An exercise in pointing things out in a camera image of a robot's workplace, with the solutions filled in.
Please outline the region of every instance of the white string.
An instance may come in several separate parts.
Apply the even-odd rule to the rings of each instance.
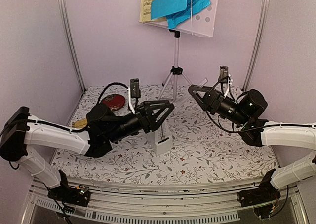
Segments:
[[[192,23],[192,0],[191,0],[191,7],[190,7],[190,11],[191,11],[191,35],[193,35],[193,23]]]

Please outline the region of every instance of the metal corner post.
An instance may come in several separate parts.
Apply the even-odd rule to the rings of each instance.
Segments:
[[[268,14],[268,8],[269,8],[269,0],[262,0],[257,36],[256,36],[255,44],[253,47],[253,51],[251,54],[251,59],[250,59],[248,71],[246,74],[246,78],[242,86],[243,91],[248,90],[249,84],[253,75],[253,71],[255,69],[255,65],[258,58],[259,49],[260,49],[261,39],[263,35],[263,30],[264,30],[264,26],[265,26],[267,14]]]
[[[64,25],[65,35],[66,35],[66,39],[67,39],[67,43],[68,43],[68,48],[69,48],[69,51],[70,51],[71,59],[72,59],[72,62],[73,62],[74,70],[75,70],[75,73],[76,73],[76,76],[77,76],[77,80],[78,80],[79,86],[80,86],[82,92],[84,92],[86,90],[86,87],[84,85],[82,73],[81,73],[81,70],[80,70],[80,67],[79,67],[77,54],[76,54],[76,50],[75,50],[75,46],[74,46],[74,42],[73,42],[73,37],[72,37],[72,34],[71,34],[71,30],[70,30],[70,24],[69,24],[67,8],[66,8],[66,0],[58,0],[58,4],[59,4],[60,15],[61,15],[62,22],[63,22],[63,25]]]

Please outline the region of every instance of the table surface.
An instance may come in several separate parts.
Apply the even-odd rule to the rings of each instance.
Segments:
[[[178,96],[187,95],[187,86],[179,86]],[[96,104],[103,87],[90,87],[86,91],[72,122],[85,118]],[[140,101],[156,100],[161,86],[141,86]],[[127,98],[127,90],[112,86],[106,95],[119,93]],[[239,88],[233,94],[239,95]],[[172,97],[167,88],[166,97]],[[129,113],[127,104],[115,112]],[[221,120],[230,128],[229,121]],[[199,184],[227,182],[257,178],[277,166],[270,147],[251,147],[238,134],[229,134],[217,128],[193,98],[188,99],[167,119],[173,134],[174,147],[156,156],[147,143],[146,135],[129,136],[101,158],[89,158],[71,151],[58,149],[52,164],[68,176],[105,182],[132,184]]]

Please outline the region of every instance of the vent grille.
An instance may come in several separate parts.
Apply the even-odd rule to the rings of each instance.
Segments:
[[[54,201],[39,198],[37,205],[52,211],[61,212],[60,208]],[[137,218],[120,215],[106,214],[102,212],[85,211],[84,216],[79,216],[66,211],[67,214],[110,224],[220,224],[239,221],[238,212],[230,212],[218,215],[204,217],[185,217],[185,218]]]

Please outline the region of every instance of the robotic arm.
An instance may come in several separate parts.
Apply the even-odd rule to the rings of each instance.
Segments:
[[[268,105],[263,95],[259,91],[251,89],[234,100],[227,97],[222,85],[222,92],[215,89],[218,84],[229,83],[229,81],[228,67],[221,67],[219,81],[213,87],[196,85],[189,87],[189,93],[216,126],[228,133],[239,133],[242,139],[251,146],[283,145],[313,150],[306,157],[286,167],[267,172],[258,188],[241,191],[238,194],[241,206],[252,206],[276,200],[276,198],[280,198],[279,190],[281,188],[316,175],[315,124],[285,124],[259,119]],[[222,118],[228,119],[237,127],[242,128],[239,131],[229,131],[215,122],[210,114],[219,114]]]
[[[1,133],[0,156],[17,162],[43,181],[49,190],[48,197],[86,207],[90,199],[88,188],[69,187],[65,173],[50,166],[33,145],[102,157],[112,150],[110,142],[117,143],[142,129],[145,133],[157,130],[173,109],[174,105],[168,100],[144,101],[132,113],[115,116],[106,104],[98,103],[86,116],[87,126],[74,129],[40,120],[29,114],[29,108],[21,107]]]

